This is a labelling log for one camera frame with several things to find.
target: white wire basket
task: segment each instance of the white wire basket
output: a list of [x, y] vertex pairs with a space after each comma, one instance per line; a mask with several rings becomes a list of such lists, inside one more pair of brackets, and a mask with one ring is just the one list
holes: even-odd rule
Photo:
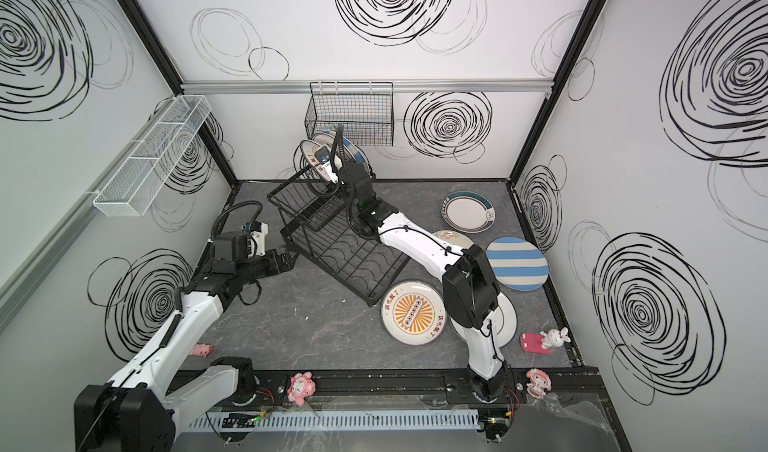
[[209, 114], [203, 95], [174, 97], [94, 198], [94, 207], [108, 217], [144, 215]]

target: plate with orange sunburst pattern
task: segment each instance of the plate with orange sunburst pattern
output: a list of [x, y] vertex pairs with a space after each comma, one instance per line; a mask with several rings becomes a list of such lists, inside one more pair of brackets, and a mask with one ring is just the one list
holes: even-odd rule
[[440, 294], [422, 281], [402, 281], [382, 299], [382, 321], [395, 339], [408, 345], [434, 341], [446, 326]]

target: black metal dish rack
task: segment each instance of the black metal dish rack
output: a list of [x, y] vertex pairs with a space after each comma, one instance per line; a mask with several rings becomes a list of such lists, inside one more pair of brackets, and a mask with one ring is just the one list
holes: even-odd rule
[[410, 257], [378, 241], [360, 238], [347, 224], [345, 197], [305, 165], [267, 195], [285, 225], [288, 248], [310, 259], [370, 307], [387, 293]]

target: sunburst design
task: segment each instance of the sunburst design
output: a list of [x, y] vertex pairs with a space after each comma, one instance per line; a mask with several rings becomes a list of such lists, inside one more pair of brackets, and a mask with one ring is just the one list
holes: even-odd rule
[[417, 335], [432, 326], [435, 309], [423, 295], [408, 293], [398, 299], [394, 307], [395, 322], [407, 333]]

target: gray floor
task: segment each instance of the gray floor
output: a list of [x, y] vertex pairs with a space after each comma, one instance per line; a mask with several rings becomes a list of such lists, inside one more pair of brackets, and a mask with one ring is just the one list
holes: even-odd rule
[[[277, 209], [266, 200], [274, 183], [245, 183], [236, 201], [255, 199], [264, 204], [259, 220], [270, 227], [266, 247], [283, 244], [283, 223]], [[496, 219], [487, 231], [471, 239], [485, 248], [504, 236], [522, 237], [504, 184], [501, 182], [422, 182], [377, 183], [376, 193], [398, 207], [427, 230], [449, 228], [440, 216], [440, 203], [453, 191], [469, 190], [487, 197], [494, 205]], [[242, 226], [252, 211], [234, 211], [225, 230]], [[417, 278], [440, 284], [415, 261], [410, 261], [399, 280]], [[234, 301], [214, 323], [201, 342], [214, 345], [208, 358], [187, 358], [183, 368], [204, 368], [218, 357], [231, 355], [251, 358], [257, 369], [371, 369], [371, 368], [464, 368], [467, 348], [451, 327], [433, 342], [419, 347], [401, 344], [389, 336], [382, 320], [380, 305], [365, 302], [326, 274], [312, 262], [300, 257], [293, 271], [261, 281], [264, 292], [258, 303], [245, 307]], [[247, 288], [247, 301], [255, 298], [255, 288]], [[543, 289], [517, 292], [503, 287], [518, 315], [513, 339], [502, 347], [504, 357], [513, 367], [568, 367], [563, 348], [552, 355], [524, 352], [519, 343], [521, 332], [538, 333], [556, 327]]]

